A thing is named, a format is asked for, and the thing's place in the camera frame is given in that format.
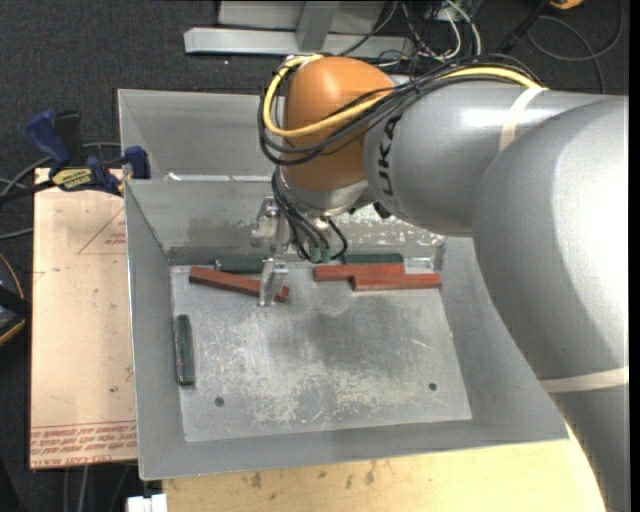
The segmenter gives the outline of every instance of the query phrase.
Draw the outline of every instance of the blue clamp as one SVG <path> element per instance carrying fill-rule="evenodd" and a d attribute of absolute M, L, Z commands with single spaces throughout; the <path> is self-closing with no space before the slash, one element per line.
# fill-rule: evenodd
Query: blue clamp
<path fill-rule="evenodd" d="M 62 120 L 62 133 L 56 131 L 56 120 Z M 27 125 L 27 136 L 31 142 L 53 160 L 49 179 L 68 192 L 98 190 L 121 195 L 122 181 L 112 175 L 95 156 L 84 156 L 79 122 L 77 113 L 56 115 L 53 110 L 47 110 L 35 116 Z M 134 178 L 151 177 L 147 155 L 140 146 L 127 148 L 120 163 L 130 165 Z"/>

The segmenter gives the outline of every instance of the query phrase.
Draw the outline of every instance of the dark green bar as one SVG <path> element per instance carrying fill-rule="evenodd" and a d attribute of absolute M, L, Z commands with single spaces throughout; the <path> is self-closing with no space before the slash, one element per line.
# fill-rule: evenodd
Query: dark green bar
<path fill-rule="evenodd" d="M 388 254 L 345 254 L 342 262 L 348 265 L 373 265 L 377 263 L 404 263 L 402 254 L 390 252 Z"/>
<path fill-rule="evenodd" d="M 231 274 L 260 274 L 264 267 L 262 256 L 226 256 L 216 258 L 214 264 L 216 270 L 229 272 Z"/>
<path fill-rule="evenodd" d="M 178 315 L 173 322 L 173 339 L 176 349 L 176 373 L 181 386 L 196 382 L 193 364 L 193 333 L 188 315 Z"/>

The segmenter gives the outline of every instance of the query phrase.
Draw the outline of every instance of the cardboard sheet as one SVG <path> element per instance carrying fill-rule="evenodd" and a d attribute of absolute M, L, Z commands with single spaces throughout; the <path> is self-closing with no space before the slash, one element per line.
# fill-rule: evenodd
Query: cardboard sheet
<path fill-rule="evenodd" d="M 124 201 L 35 195 L 32 469 L 137 457 Z"/>

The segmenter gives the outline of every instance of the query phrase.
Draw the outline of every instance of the red wooden block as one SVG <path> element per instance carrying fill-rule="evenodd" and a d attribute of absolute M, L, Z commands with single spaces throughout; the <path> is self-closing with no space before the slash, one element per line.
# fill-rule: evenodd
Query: red wooden block
<path fill-rule="evenodd" d="M 318 265 L 313 269 L 313 280 L 346 281 L 353 276 L 397 276 L 404 275 L 403 263 L 377 263 L 374 265 Z"/>
<path fill-rule="evenodd" d="M 191 267 L 189 282 L 244 293 L 252 297 L 260 296 L 260 281 L 258 279 L 221 272 L 210 268 Z M 275 300 L 276 302 L 287 302 L 289 300 L 289 288 L 283 286 L 282 290 L 276 294 Z"/>
<path fill-rule="evenodd" d="M 396 277 L 353 276 L 351 287 L 354 292 L 382 290 L 418 290 L 438 288 L 442 284 L 439 274 L 404 274 Z"/>

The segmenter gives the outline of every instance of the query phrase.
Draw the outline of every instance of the black cable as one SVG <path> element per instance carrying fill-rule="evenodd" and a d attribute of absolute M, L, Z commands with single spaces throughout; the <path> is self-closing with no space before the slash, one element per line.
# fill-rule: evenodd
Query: black cable
<path fill-rule="evenodd" d="M 24 319 L 31 318 L 31 304 L 2 285 L 0 285 L 0 304 Z"/>
<path fill-rule="evenodd" d="M 271 189 L 273 191 L 273 195 L 276 203 L 278 204 L 280 209 L 284 211 L 285 216 L 287 217 L 287 220 L 291 224 L 293 219 L 293 223 L 297 227 L 302 229 L 302 231 L 305 232 L 305 234 L 313 242 L 314 247 L 320 246 L 320 243 L 318 242 L 318 239 L 319 239 L 322 242 L 322 245 L 324 245 L 324 247 L 328 249 L 329 241 L 324 236 L 324 233 L 322 233 L 320 229 L 317 226 L 315 226 L 309 219 L 305 218 L 302 214 L 300 214 L 295 209 L 295 207 L 291 203 L 289 203 L 287 199 L 278 190 L 278 186 L 276 182 L 276 176 L 278 172 L 279 170 L 276 169 L 275 172 L 273 173 L 273 176 L 271 177 Z"/>
<path fill-rule="evenodd" d="M 367 92 L 365 94 L 363 94 L 362 96 L 360 96 L 359 98 L 356 98 L 355 100 L 353 100 L 351 102 L 351 105 L 355 105 L 357 103 L 359 103 L 360 101 L 364 99 L 366 99 L 367 97 L 371 96 L 372 94 L 376 94 L 377 92 L 380 91 L 385 91 L 385 90 L 392 90 L 393 92 L 398 92 L 401 91 L 403 89 L 404 86 L 399 86 L 399 87 L 394 87 L 394 88 L 385 88 L 385 89 L 377 89 L 376 91 L 373 92 Z M 383 98 L 380 102 L 378 102 L 376 105 L 374 105 L 373 107 L 371 107 L 371 109 L 368 112 L 372 112 L 374 111 L 374 109 L 380 109 L 382 108 L 383 105 L 385 105 L 388 101 L 390 101 L 390 98 L 385 97 Z M 275 143 L 274 141 L 272 141 L 271 139 L 269 139 L 266 135 L 266 128 L 264 125 L 264 120 L 262 119 L 262 111 L 264 109 L 264 97 L 260 99 L 260 105 L 258 108 L 258 132 L 260 134 L 260 138 L 261 139 L 265 139 L 263 142 L 265 145 L 268 145 L 270 147 L 272 147 L 273 149 L 280 151 L 281 153 L 308 153 L 308 154 L 314 154 L 314 156 L 312 156 L 312 158 L 314 158 L 315 156 L 317 156 L 318 154 L 320 154 L 322 152 L 322 150 L 324 150 L 329 144 L 342 139 L 344 136 L 349 135 L 350 133 L 352 133 L 353 131 L 355 131 L 356 129 L 358 129 L 360 126 L 355 126 L 355 124 L 364 116 L 366 115 L 367 112 L 360 114 L 360 116 L 358 116 L 357 118 L 353 119 L 351 122 L 343 125 L 341 128 L 337 129 L 336 131 L 334 131 L 333 133 L 331 133 L 327 138 L 325 138 L 322 142 L 319 142 L 317 144 L 312 144 L 309 146 L 304 146 L 304 147 L 293 147 L 293 146 L 282 146 L 279 145 L 277 143 Z M 296 161 L 297 163 L 304 163 L 306 161 L 308 161 L 309 159 L 307 158 L 301 158 L 299 159 L 299 161 Z M 286 161 L 287 165 L 297 165 L 297 163 L 292 163 L 291 161 Z"/>
<path fill-rule="evenodd" d="M 402 41 L 402 51 L 400 52 L 400 55 L 405 55 L 405 48 L 407 47 L 408 42 L 409 42 L 409 38 L 405 36 Z M 409 66 L 413 64 L 413 60 L 416 59 L 417 56 L 418 56 L 418 49 L 414 47 L 413 53 L 411 53 L 410 55 L 407 55 Z M 400 64 L 402 64 L 402 58 L 398 60 L 398 63 L 393 68 L 394 73 L 400 72 Z"/>
<path fill-rule="evenodd" d="M 29 187 L 23 187 L 21 190 L 17 192 L 13 192 L 12 194 L 2 194 L 0 195 L 0 208 L 6 203 L 13 201 L 15 199 L 20 199 L 21 197 L 30 196 L 35 194 L 36 192 L 40 192 L 41 190 L 46 190 L 51 187 L 55 187 L 55 183 L 51 180 L 43 181 L 42 183 L 37 183 L 36 185 L 31 185 Z"/>
<path fill-rule="evenodd" d="M 32 163 L 29 167 L 25 167 L 11 179 L 11 181 L 7 184 L 7 186 L 4 187 L 2 192 L 0 192 L 0 195 L 3 196 L 5 194 L 8 194 L 17 183 L 22 181 L 22 179 L 28 174 L 31 174 L 34 169 L 47 165 L 49 162 L 52 162 L 52 161 L 53 161 L 53 158 L 51 157 L 41 158 L 37 162 Z"/>
<path fill-rule="evenodd" d="M 302 244 L 302 242 L 300 242 L 300 238 L 298 237 L 297 227 L 295 225 L 292 225 L 292 224 L 289 224 L 289 226 L 291 226 L 291 231 L 293 232 L 293 241 L 296 244 L 296 252 L 298 253 L 298 256 L 300 258 L 302 258 L 302 259 L 307 260 L 307 261 L 311 261 L 311 256 L 305 250 L 304 245 Z"/>
<path fill-rule="evenodd" d="M 280 118 L 278 117 L 278 107 L 279 107 L 279 105 L 280 105 L 280 95 L 278 94 L 274 98 L 273 108 L 276 111 L 276 115 L 275 115 L 276 127 L 282 129 L 282 125 L 280 123 Z"/>
<path fill-rule="evenodd" d="M 355 137 L 352 137 L 351 139 L 349 139 L 347 142 L 345 142 L 344 144 L 341 144 L 340 146 L 338 146 L 335 149 L 332 149 L 331 151 L 326 151 L 323 152 L 321 155 L 319 155 L 319 158 L 322 158 L 324 156 L 330 156 L 333 155 L 334 153 L 337 153 L 338 151 L 344 149 L 346 146 L 348 146 L 349 144 L 353 144 L 355 141 L 357 141 L 358 139 L 361 139 L 362 137 L 364 137 L 367 133 L 369 133 L 371 130 L 373 130 L 376 126 L 378 126 L 382 121 L 384 121 L 385 119 L 387 119 L 388 116 L 384 116 L 384 117 L 380 117 L 380 119 L 373 121 L 371 123 L 369 123 L 369 126 L 360 134 L 357 134 Z"/>
<path fill-rule="evenodd" d="M 422 25 L 422 30 L 420 31 L 420 33 L 418 34 L 419 38 L 421 41 L 424 41 L 424 46 L 428 47 L 429 51 L 431 46 L 430 46 L 430 31 L 427 31 L 428 28 L 431 28 L 433 26 L 433 24 L 435 23 L 435 19 L 438 16 L 438 14 L 440 13 L 441 10 L 441 4 L 438 3 L 438 5 L 436 5 L 434 8 L 431 9 L 431 12 L 429 13 L 429 17 L 427 20 L 424 20 L 424 24 Z M 413 9 L 409 9 L 409 12 L 411 12 L 411 14 L 415 13 L 413 12 Z M 405 19 L 405 21 L 407 22 L 407 29 L 409 29 L 409 33 L 411 33 L 411 26 L 409 23 L 408 19 Z M 418 69 L 418 63 L 421 62 L 421 59 L 419 58 L 419 53 L 420 53 L 420 46 L 419 45 L 415 45 L 415 53 L 413 55 L 413 58 L 411 59 L 411 64 L 409 65 L 409 68 L 407 69 L 407 74 L 409 76 L 414 76 L 415 72 Z M 430 64 L 432 64 L 433 60 L 432 59 L 428 59 L 426 61 L 426 67 L 427 69 L 429 68 Z"/>
<path fill-rule="evenodd" d="M 339 109 L 334 110 L 330 114 L 326 115 L 323 119 L 328 119 L 331 116 L 335 116 L 337 114 L 340 114 L 341 112 L 344 112 L 345 110 L 349 110 L 351 107 L 355 107 L 356 105 L 359 105 L 363 101 L 371 98 L 372 96 L 375 96 L 376 94 L 380 94 L 381 92 L 393 91 L 394 89 L 395 89 L 394 86 L 390 86 L 390 87 L 383 87 L 381 89 L 374 89 L 373 91 L 367 91 L 364 94 L 358 96 L 356 99 L 350 101 L 346 105 L 343 105 Z"/>
<path fill-rule="evenodd" d="M 535 7 L 533 12 L 529 14 L 529 16 L 527 16 L 520 25 L 506 35 L 500 46 L 498 46 L 496 53 L 502 53 L 504 55 L 510 53 L 511 50 L 513 50 L 520 42 L 520 38 L 526 34 L 526 32 L 531 28 L 531 25 L 535 23 L 540 14 L 542 14 L 542 11 L 548 5 L 549 0 L 538 0 L 538 5 Z"/>
<path fill-rule="evenodd" d="M 338 229 L 338 226 L 336 226 L 336 223 L 333 222 L 331 218 L 327 218 L 327 222 L 329 223 L 329 226 L 331 226 L 331 229 L 333 229 L 334 233 L 338 235 L 338 237 L 340 238 L 340 241 L 342 242 L 342 249 L 340 250 L 340 252 L 334 256 L 331 256 L 332 260 L 337 260 L 339 258 L 342 258 L 342 256 L 344 256 L 344 254 L 347 252 L 347 250 L 349 249 L 349 242 L 347 241 L 347 238 L 342 234 L 342 231 Z"/>
<path fill-rule="evenodd" d="M 504 62 L 505 60 L 511 61 L 515 65 L 513 67 L 514 71 L 518 71 L 518 72 L 522 73 L 523 75 L 525 75 L 527 78 L 530 78 L 534 82 L 542 83 L 542 80 L 540 79 L 540 77 L 538 75 L 536 75 L 531 70 L 531 68 L 529 68 L 524 62 L 522 62 L 521 60 L 517 59 L 513 55 L 505 55 L 505 54 L 502 54 L 502 53 L 490 53 L 490 54 L 485 55 L 484 57 L 487 58 L 487 59 L 496 59 L 496 61 L 498 61 L 498 63 Z"/>
<path fill-rule="evenodd" d="M 409 29 L 409 39 L 411 39 L 413 41 L 413 44 L 417 47 L 417 48 L 421 48 L 422 50 L 426 50 L 426 51 L 431 51 L 431 49 L 427 46 L 426 42 L 423 41 L 420 37 L 420 34 L 417 33 L 415 27 L 413 26 L 413 23 L 411 23 L 411 18 L 409 16 L 409 12 L 411 12 L 412 14 L 415 15 L 415 13 L 413 13 L 413 11 L 411 10 L 410 7 L 407 6 L 406 2 L 402 2 L 402 6 L 401 9 L 402 11 L 402 15 L 404 17 L 404 21 L 407 24 L 407 28 Z"/>
<path fill-rule="evenodd" d="M 109 505 L 109 508 L 107 509 L 107 512 L 113 512 L 114 507 L 116 506 L 116 503 L 118 502 L 118 498 L 120 497 L 120 490 L 122 489 L 122 486 L 124 485 L 125 479 L 127 478 L 127 473 L 129 473 L 130 469 L 131 469 L 131 466 L 126 466 L 124 468 L 124 471 L 122 472 L 122 476 L 120 477 L 120 480 L 118 480 L 118 484 L 116 485 L 116 489 L 113 492 L 113 498 L 111 499 L 111 504 Z"/>
<path fill-rule="evenodd" d="M 559 20 L 557 18 L 552 18 L 550 16 L 540 16 L 541 20 L 551 20 L 551 21 L 555 21 L 556 23 L 559 23 L 560 25 L 562 25 L 563 27 L 566 27 L 569 31 L 571 31 L 578 39 L 580 39 L 580 41 L 582 42 L 582 44 L 584 45 L 584 47 L 587 49 L 587 51 L 589 52 L 590 56 L 588 56 L 586 59 L 580 59 L 577 60 L 575 62 L 581 62 L 581 61 L 585 61 L 585 60 L 590 60 L 593 59 L 593 64 L 596 67 L 596 73 L 598 74 L 598 82 L 600 85 L 600 92 L 601 94 L 605 93 L 606 90 L 606 86 L 605 86 L 605 82 L 604 82 L 604 76 L 602 74 L 602 68 L 600 67 L 600 62 L 598 61 L 597 57 L 595 57 L 595 52 L 593 51 L 593 48 L 591 48 L 591 45 L 589 44 L 589 41 L 586 40 L 586 38 L 580 33 L 578 32 L 574 27 L 572 27 L 571 25 L 569 25 L 568 23 L 565 23 L 562 20 Z M 545 50 L 544 48 L 542 48 L 540 45 L 538 45 L 538 43 L 533 39 L 533 37 L 531 36 L 531 34 L 529 32 L 527 32 L 527 36 L 529 37 L 529 41 L 531 42 L 531 44 L 534 46 L 534 48 L 536 50 L 538 50 L 539 52 L 543 53 L 544 55 L 547 55 L 548 57 L 551 58 L 557 58 L 555 56 L 555 54 L 548 52 L 547 50 Z M 606 51 L 604 51 L 604 53 L 606 53 L 607 51 L 609 51 L 612 47 L 609 48 L 605 48 Z"/>
<path fill-rule="evenodd" d="M 366 43 L 372 36 L 374 36 L 375 34 L 377 34 L 378 32 L 380 32 L 380 30 L 382 30 L 385 25 L 387 23 L 389 23 L 389 21 L 391 21 L 391 18 L 393 18 L 393 15 L 395 14 L 396 10 L 398 9 L 398 2 L 393 2 L 392 6 L 391 6 L 391 12 L 387 15 L 387 17 L 385 18 L 385 20 L 380 23 L 380 25 L 378 25 L 377 27 L 375 27 L 371 32 L 369 32 L 367 35 L 365 35 L 362 39 L 360 39 L 360 41 L 358 41 L 356 44 L 354 44 L 352 47 L 347 48 L 346 50 L 340 52 L 338 54 L 339 57 L 344 57 L 346 55 L 349 55 L 350 53 L 356 51 L 358 48 L 360 48 L 364 43 Z"/>
<path fill-rule="evenodd" d="M 375 59 L 371 59 L 371 62 L 369 62 L 369 63 L 373 64 L 374 66 L 380 66 L 381 64 L 385 64 L 385 62 L 384 62 L 385 60 L 389 60 L 389 61 L 393 62 L 393 60 L 394 60 L 393 58 L 384 59 L 384 56 L 387 53 L 398 54 L 400 60 L 402 60 L 402 58 L 405 57 L 404 52 L 402 52 L 400 50 L 384 50 L 384 51 L 380 52 Z"/>
<path fill-rule="evenodd" d="M 378 102 L 378 104 L 374 105 L 372 109 L 370 109 L 368 112 L 375 111 L 376 116 L 385 115 L 387 110 L 390 108 L 388 107 L 389 101 L 390 100 L 388 100 L 387 97 L 383 98 L 380 102 Z M 326 149 L 326 147 L 332 144 L 333 142 L 342 140 L 345 136 L 350 135 L 351 133 L 365 126 L 370 121 L 370 118 L 366 117 L 368 112 L 361 114 L 354 120 L 350 121 L 349 123 L 345 124 L 341 128 L 337 129 L 331 135 L 325 138 L 322 142 L 305 146 L 305 147 L 298 147 L 298 148 L 282 146 L 275 143 L 271 139 L 269 139 L 266 133 L 266 128 L 262 120 L 262 116 L 259 114 L 258 115 L 258 132 L 260 134 L 260 147 L 265 153 L 265 155 L 267 156 L 267 158 L 275 164 L 292 166 L 292 165 L 298 165 L 300 163 L 305 163 L 317 157 L 318 155 L 320 155 L 320 153 L 322 153 L 322 151 Z M 306 156 L 295 159 L 295 160 L 282 160 L 270 154 L 266 149 L 267 145 L 275 149 L 276 151 L 280 151 L 281 153 L 307 153 L 307 154 Z"/>
<path fill-rule="evenodd" d="M 568 23 L 565 23 L 564 21 L 558 18 L 554 18 L 552 16 L 540 16 L 539 19 L 547 20 L 547 21 L 555 21 L 556 23 L 559 23 L 563 27 L 566 27 L 569 30 L 571 30 L 577 37 L 579 37 L 582 40 L 583 43 L 585 42 L 585 38 L 574 27 L 572 27 Z M 618 44 L 618 41 L 620 41 L 620 38 L 622 37 L 622 33 L 624 31 L 623 29 L 624 29 L 624 0 L 620 0 L 620 20 L 618 22 L 618 30 L 616 32 L 615 38 L 602 50 L 598 50 L 598 51 L 590 50 L 591 51 L 590 55 L 586 55 L 584 57 L 567 57 L 565 55 L 558 55 L 557 53 L 552 53 L 549 50 L 546 50 L 542 48 L 539 44 L 537 44 L 533 40 L 533 37 L 531 36 L 530 31 L 527 32 L 527 36 L 529 36 L 529 41 L 531 41 L 531 44 L 536 48 L 536 50 L 544 53 L 547 57 L 551 57 L 556 60 L 562 60 L 565 62 L 584 62 L 587 60 L 592 60 L 592 59 L 597 59 L 598 57 L 602 57 L 605 53 L 613 49 Z"/>

